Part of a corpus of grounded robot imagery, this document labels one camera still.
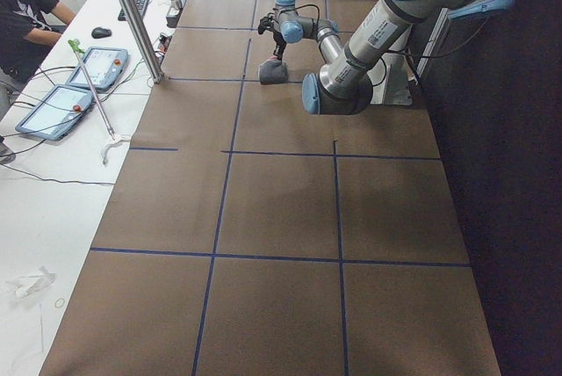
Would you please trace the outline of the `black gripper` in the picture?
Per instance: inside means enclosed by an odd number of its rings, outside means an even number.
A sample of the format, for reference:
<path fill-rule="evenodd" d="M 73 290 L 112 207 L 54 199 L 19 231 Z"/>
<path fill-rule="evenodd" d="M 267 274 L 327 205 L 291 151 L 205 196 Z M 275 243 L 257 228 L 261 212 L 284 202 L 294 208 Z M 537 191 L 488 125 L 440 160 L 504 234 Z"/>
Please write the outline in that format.
<path fill-rule="evenodd" d="M 276 47 L 273 52 L 273 57 L 279 61 L 283 60 L 285 52 L 285 40 L 281 32 L 276 28 L 276 19 L 273 13 L 268 13 L 266 16 L 259 20 L 257 27 L 257 32 L 259 35 L 263 35 L 266 32 L 271 32 L 273 39 L 276 42 Z"/>

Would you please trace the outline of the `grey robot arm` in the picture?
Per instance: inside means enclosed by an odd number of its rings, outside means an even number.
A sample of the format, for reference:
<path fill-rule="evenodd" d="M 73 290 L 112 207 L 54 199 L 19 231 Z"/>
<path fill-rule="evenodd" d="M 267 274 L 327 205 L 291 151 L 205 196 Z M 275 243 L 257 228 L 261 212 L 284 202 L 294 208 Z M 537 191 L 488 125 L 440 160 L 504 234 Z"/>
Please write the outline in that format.
<path fill-rule="evenodd" d="M 303 39 L 315 40 L 325 61 L 316 74 L 302 82 L 302 104 L 311 114 L 354 115 L 372 100 L 373 83 L 368 72 L 412 25 L 446 8 L 455 17 L 486 17 L 509 9 L 515 0 L 378 0 L 343 43 L 334 22 L 302 17 L 296 0 L 275 0 L 272 12 L 261 18 L 258 32 L 271 32 L 276 48 L 258 68 L 262 85 L 288 80 L 283 60 L 285 47 Z"/>

